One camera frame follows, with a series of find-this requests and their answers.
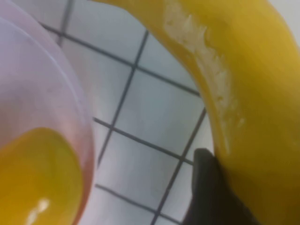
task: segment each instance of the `white floor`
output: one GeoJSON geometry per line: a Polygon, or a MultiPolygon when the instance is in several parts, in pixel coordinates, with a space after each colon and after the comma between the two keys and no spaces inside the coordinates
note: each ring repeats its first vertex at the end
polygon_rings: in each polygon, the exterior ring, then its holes
{"type": "MultiPolygon", "coordinates": [[[[272,1],[300,41],[299,1],[272,1]]],[[[57,34],[67,34],[60,39],[62,50],[100,122],[94,122],[96,151],[105,152],[80,224],[180,224],[191,198],[193,151],[212,149],[207,116],[189,142],[204,105],[188,73],[149,35],[132,77],[146,29],[122,9],[87,0],[14,2],[53,29],[56,41],[57,34]],[[186,159],[179,164],[182,154],[186,159]]]]}

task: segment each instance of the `banana peel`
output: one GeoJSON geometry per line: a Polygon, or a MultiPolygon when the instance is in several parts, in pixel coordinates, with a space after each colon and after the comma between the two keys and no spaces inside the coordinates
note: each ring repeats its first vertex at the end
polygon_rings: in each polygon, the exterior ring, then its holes
{"type": "Polygon", "coordinates": [[[300,53],[266,0],[99,0],[126,9],[198,85],[214,151],[262,225],[300,224],[300,53]]]}

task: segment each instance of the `plastic cup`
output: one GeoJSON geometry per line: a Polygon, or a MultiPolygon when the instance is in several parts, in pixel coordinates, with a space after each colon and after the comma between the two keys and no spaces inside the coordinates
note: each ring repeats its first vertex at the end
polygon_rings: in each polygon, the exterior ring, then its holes
{"type": "Polygon", "coordinates": [[[8,0],[0,0],[0,147],[36,127],[52,128],[73,146],[84,194],[95,171],[91,116],[79,81],[47,31],[8,0]]]}

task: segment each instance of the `black object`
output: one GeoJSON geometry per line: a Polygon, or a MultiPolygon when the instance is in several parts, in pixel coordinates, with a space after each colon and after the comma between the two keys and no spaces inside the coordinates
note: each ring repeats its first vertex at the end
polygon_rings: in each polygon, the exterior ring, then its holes
{"type": "Polygon", "coordinates": [[[231,192],[217,159],[207,149],[195,151],[192,192],[183,225],[258,225],[231,192]]]}

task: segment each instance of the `yellow banana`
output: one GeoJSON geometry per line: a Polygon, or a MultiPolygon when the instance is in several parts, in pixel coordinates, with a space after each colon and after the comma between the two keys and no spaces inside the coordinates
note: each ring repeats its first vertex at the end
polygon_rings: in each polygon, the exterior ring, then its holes
{"type": "Polygon", "coordinates": [[[0,181],[0,224],[72,225],[82,174],[58,133],[37,128],[1,149],[0,181]]]}
{"type": "Polygon", "coordinates": [[[300,54],[266,0],[99,0],[185,66],[228,184],[263,225],[300,224],[300,54]]]}

